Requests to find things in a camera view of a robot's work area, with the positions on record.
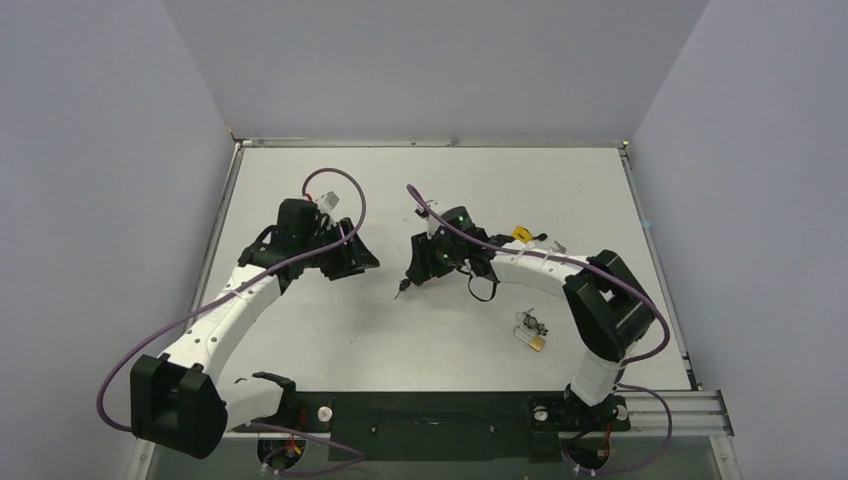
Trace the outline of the yellow padlock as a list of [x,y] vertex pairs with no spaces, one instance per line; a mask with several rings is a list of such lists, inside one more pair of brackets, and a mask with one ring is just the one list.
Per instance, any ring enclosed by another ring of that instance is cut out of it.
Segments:
[[547,233],[542,232],[539,234],[533,234],[527,228],[521,225],[518,225],[514,228],[511,233],[511,236],[524,244],[529,244],[531,242],[543,242],[548,239]]

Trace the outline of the brass long-shackle padlock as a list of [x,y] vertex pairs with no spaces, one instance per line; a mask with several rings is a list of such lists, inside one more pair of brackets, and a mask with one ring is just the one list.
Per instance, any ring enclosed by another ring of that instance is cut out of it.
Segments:
[[534,308],[516,314],[513,334],[533,351],[541,352],[544,349],[548,333],[546,324],[534,315]]

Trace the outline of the orange padlock with keys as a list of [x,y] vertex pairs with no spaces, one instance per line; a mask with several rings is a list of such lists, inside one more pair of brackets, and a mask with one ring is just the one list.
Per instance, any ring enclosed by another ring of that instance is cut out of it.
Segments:
[[394,298],[397,299],[403,292],[408,290],[412,286],[412,281],[408,278],[404,278],[399,282],[398,291],[395,294]]

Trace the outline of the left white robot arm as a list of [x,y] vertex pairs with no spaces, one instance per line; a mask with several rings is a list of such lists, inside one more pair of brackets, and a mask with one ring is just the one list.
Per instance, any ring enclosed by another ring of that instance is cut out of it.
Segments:
[[203,459],[236,427],[254,421],[275,430],[297,425],[295,381],[268,372],[219,380],[261,314],[305,270],[334,281],[379,267],[352,220],[333,216],[336,201],[334,193],[319,203],[284,200],[275,224],[242,252],[225,287],[192,326],[158,356],[136,360],[130,371],[135,437]]

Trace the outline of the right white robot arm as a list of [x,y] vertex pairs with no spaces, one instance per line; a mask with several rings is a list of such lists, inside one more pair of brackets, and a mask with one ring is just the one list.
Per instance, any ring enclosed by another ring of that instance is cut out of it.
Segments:
[[427,228],[411,239],[407,284],[421,286],[457,272],[494,286],[521,285],[566,302],[586,352],[566,387],[564,413],[578,427],[598,420],[626,358],[656,318],[623,259],[610,250],[564,257],[531,241],[490,236],[463,206],[439,216],[424,207],[415,212],[426,220]]

